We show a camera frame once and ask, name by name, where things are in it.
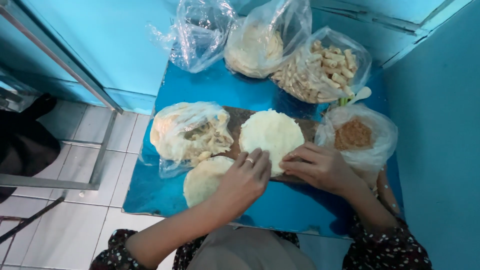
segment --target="plastic spoon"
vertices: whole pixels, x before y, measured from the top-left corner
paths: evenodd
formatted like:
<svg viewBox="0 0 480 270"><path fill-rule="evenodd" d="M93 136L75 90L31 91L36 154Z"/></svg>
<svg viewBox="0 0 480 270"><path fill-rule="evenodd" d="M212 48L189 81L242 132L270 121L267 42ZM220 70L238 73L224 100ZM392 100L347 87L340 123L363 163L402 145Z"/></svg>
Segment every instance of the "plastic spoon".
<svg viewBox="0 0 480 270"><path fill-rule="evenodd" d="M360 99L365 99L365 98L368 98L370 95L372 95L372 90L369 88L369 87L362 87L362 89L360 89L360 91L355 95L354 98L352 98L352 100L350 100L347 105L349 104L353 104L357 101L359 101Z"/></svg>

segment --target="silver ring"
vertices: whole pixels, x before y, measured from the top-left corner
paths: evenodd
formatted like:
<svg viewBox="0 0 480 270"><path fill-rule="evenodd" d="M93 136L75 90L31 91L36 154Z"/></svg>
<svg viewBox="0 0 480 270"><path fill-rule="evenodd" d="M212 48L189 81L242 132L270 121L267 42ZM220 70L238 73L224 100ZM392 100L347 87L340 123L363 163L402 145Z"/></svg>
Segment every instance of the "silver ring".
<svg viewBox="0 0 480 270"><path fill-rule="evenodd" d="M247 161L250 161L250 162L252 163L252 165L254 165L254 164L255 164L255 161L253 161L253 159L252 159L252 158L247 158Z"/></svg>

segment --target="blue tabletop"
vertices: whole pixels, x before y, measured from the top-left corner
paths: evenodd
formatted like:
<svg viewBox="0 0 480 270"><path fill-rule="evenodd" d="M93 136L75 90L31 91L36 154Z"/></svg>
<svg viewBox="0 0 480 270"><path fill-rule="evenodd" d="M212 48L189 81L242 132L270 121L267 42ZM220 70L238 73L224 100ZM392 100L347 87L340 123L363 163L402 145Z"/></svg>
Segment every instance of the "blue tabletop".
<svg viewBox="0 0 480 270"><path fill-rule="evenodd" d="M384 92L383 71L374 69L367 84L372 96L364 101L371 109L388 115ZM319 121L326 104L301 102L276 87L269 80L249 79L232 75L218 61L209 69L191 74L170 64L163 85L155 101L154 113L178 102L215 101L221 106L249 110L273 108L291 117ZM187 209L183 197L185 173L174 178L158 176L159 155L150 143L150 121L143 146L123 204L127 213L169 217ZM403 209L403 200L395 155L388 161L388 177L397 202ZM257 228L343 237L351 225L353 210L340 197L308 185L270 182L264 195L233 223Z"/></svg>

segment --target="woman's left hand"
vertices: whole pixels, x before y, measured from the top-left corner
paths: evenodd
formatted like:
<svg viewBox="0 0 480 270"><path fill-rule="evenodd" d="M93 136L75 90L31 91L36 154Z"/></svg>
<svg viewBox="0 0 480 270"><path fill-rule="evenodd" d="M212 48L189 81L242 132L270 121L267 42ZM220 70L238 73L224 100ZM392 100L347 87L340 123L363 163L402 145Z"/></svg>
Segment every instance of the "woman's left hand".
<svg viewBox="0 0 480 270"><path fill-rule="evenodd" d="M268 151L257 148L250 154L240 153L208 199L218 213L218 222L227 224L241 216L264 193L271 171Z"/></svg>

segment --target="plastic bag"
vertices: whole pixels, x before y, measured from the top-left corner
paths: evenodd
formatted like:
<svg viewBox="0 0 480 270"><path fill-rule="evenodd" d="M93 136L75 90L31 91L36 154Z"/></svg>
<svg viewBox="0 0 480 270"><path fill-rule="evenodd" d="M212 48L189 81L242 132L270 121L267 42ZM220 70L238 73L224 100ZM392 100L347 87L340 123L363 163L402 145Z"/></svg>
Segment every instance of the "plastic bag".
<svg viewBox="0 0 480 270"><path fill-rule="evenodd" d="M201 161L230 150L230 115L214 102L181 102L159 111L150 142L160 155L161 178L174 177Z"/></svg>
<svg viewBox="0 0 480 270"><path fill-rule="evenodd" d="M357 93L367 83L371 66L372 57L362 45L326 26L271 78L302 101L323 103Z"/></svg>
<svg viewBox="0 0 480 270"><path fill-rule="evenodd" d="M198 73L222 59L236 18L227 0L180 0L170 33L161 33L151 24L146 27L150 41L166 50L174 65Z"/></svg>
<svg viewBox="0 0 480 270"><path fill-rule="evenodd" d="M369 185L376 187L378 172L393 155L398 138L398 129L385 115L363 105L337 107L325 114L315 134L319 146L334 147L335 130L357 119L371 129L372 147L340 151L354 172Z"/></svg>
<svg viewBox="0 0 480 270"><path fill-rule="evenodd" d="M311 32L310 1L272 0L232 25L224 53L227 68L266 78Z"/></svg>

